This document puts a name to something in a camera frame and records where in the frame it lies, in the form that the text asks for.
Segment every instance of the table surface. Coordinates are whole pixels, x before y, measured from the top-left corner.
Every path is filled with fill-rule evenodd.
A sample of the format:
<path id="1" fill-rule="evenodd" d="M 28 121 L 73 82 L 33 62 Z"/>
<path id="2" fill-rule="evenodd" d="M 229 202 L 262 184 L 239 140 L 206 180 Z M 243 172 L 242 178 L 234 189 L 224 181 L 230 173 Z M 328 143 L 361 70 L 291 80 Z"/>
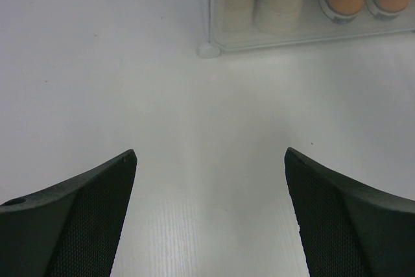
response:
<path id="1" fill-rule="evenodd" d="M 200 0 L 0 0 L 0 202 L 133 148 L 112 276 L 306 277 L 287 147 L 415 200 L 415 35 L 202 37 Z"/>

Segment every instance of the shelf panel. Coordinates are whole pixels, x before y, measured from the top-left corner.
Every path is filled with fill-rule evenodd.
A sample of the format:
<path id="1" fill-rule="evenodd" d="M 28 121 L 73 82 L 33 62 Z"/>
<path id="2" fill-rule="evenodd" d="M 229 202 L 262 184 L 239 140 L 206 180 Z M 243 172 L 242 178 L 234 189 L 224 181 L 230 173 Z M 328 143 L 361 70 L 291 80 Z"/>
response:
<path id="1" fill-rule="evenodd" d="M 212 26 L 213 41 L 225 51 L 409 31 L 415 30 L 415 1 L 392 21 L 375 19 L 365 6 L 352 22 L 337 25 L 324 15 L 318 0 L 304 0 L 297 29 L 279 36 L 260 31 L 254 22 L 247 29 L 235 32 L 222 32 Z"/>

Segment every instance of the black textured pad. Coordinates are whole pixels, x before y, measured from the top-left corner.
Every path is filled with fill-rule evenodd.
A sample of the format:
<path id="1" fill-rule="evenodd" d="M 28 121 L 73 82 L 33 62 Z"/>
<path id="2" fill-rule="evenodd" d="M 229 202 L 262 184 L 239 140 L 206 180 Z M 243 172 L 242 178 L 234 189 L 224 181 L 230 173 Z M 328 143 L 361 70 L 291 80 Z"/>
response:
<path id="1" fill-rule="evenodd" d="M 293 149 L 285 174 L 311 277 L 415 276 L 415 202 Z"/>
<path id="2" fill-rule="evenodd" d="M 136 164 L 128 151 L 0 206 L 0 276 L 109 276 Z"/>

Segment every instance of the white table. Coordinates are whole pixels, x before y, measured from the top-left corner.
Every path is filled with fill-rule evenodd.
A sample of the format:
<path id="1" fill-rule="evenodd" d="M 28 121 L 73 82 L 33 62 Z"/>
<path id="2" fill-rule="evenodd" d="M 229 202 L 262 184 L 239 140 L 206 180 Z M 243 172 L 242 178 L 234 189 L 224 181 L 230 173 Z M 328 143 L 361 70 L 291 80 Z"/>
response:
<path id="1" fill-rule="evenodd" d="M 199 0 L 0 0 L 0 202 L 134 148 L 112 276 L 308 276 L 294 147 L 415 199 L 415 35 L 201 60 Z"/>

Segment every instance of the white tabletop surface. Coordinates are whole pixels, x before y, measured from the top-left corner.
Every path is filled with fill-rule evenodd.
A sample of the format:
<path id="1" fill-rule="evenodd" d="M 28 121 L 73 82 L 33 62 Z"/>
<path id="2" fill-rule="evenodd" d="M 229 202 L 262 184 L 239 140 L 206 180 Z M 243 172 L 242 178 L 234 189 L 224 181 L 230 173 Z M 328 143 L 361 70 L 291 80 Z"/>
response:
<path id="1" fill-rule="evenodd" d="M 112 276 L 306 277 L 294 147 L 415 200 L 415 35 L 201 60 L 200 0 L 0 0 L 0 202 L 133 148 Z"/>

